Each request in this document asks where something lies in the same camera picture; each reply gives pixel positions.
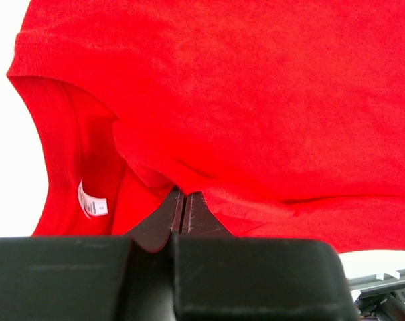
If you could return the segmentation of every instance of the t-shirt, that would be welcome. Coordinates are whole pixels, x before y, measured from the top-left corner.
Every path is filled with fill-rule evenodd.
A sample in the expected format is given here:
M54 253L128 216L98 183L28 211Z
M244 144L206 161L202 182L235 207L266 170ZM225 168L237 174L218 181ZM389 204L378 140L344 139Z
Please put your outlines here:
M126 233L178 186L235 236L405 249L405 0L33 0L7 75L34 235Z

